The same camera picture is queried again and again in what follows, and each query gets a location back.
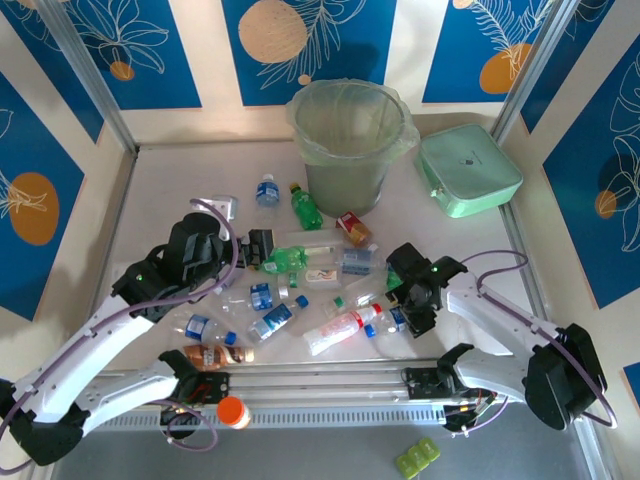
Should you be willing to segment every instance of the trash can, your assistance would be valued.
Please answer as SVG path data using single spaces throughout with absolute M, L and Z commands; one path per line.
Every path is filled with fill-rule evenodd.
M 420 142 L 398 93 L 361 80 L 318 80 L 287 104 L 309 193 L 325 214 L 369 212 L 389 165 Z

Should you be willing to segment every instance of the green lunch box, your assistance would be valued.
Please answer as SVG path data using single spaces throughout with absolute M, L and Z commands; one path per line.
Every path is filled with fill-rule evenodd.
M 425 137 L 415 159 L 431 196 L 453 218 L 507 203 L 522 173 L 480 125 Z

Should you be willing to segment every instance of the orange bottle cap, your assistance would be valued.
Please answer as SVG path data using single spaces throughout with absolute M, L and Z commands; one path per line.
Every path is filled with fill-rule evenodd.
M 218 420 L 225 425 L 235 425 L 245 413 L 245 406 L 242 400 L 237 397 L 226 397 L 218 403 Z

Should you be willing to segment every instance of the grey floor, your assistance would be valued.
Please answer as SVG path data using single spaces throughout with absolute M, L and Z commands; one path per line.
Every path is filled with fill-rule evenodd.
M 509 406 L 470 438 L 406 426 L 219 433 L 218 446 L 198 454 L 170 447 L 158 431 L 94 432 L 58 463 L 52 480 L 402 480 L 394 459 L 425 436 L 442 455 L 420 480 L 590 478 L 573 430 L 546 427 L 524 405 Z

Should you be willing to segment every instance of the green soda bottle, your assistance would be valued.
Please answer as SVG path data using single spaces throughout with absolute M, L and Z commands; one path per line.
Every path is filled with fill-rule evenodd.
M 316 203 L 307 192 L 297 183 L 289 185 L 291 190 L 291 206 L 300 219 L 300 225 L 305 230 L 320 230 L 322 228 L 322 215 L 316 207 Z
M 260 270 L 278 274 L 297 272 L 307 268 L 307 255 L 303 247 L 276 248 L 261 265 Z

